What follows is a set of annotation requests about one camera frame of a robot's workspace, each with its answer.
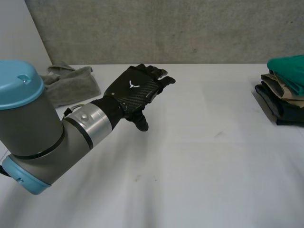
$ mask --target stack of folded clothes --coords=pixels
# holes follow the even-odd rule
[[[304,55],[274,58],[267,63],[269,74],[256,85],[277,125],[304,126]]]

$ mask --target carbon fiber pattern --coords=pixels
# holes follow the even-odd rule
[[[125,116],[129,117],[135,111],[143,109],[159,88],[159,85],[151,79],[139,88],[131,88],[127,97],[118,98],[117,101],[121,104]]]

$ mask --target light blue cap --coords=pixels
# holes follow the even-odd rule
[[[20,185],[34,195],[39,195],[51,185],[37,179],[29,172],[18,166],[9,156],[2,162],[3,169]]]
[[[35,68],[20,60],[0,61],[0,110],[24,106],[44,90]]]

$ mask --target cable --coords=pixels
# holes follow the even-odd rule
[[[7,172],[3,169],[2,165],[0,165],[0,173],[3,174],[4,176],[10,177]]]
[[[65,110],[65,112],[63,113],[63,118],[62,119],[66,118],[68,115],[70,115],[72,112],[74,112],[75,109],[80,108],[82,106],[84,106],[84,104],[80,104],[80,105],[78,104],[78,105],[75,105],[71,108],[67,108]]]

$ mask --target gray towel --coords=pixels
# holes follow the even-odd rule
[[[41,76],[48,97],[53,106],[58,108],[100,95],[100,89],[91,75],[90,66],[75,70],[62,63],[52,65],[48,70],[53,75]]]

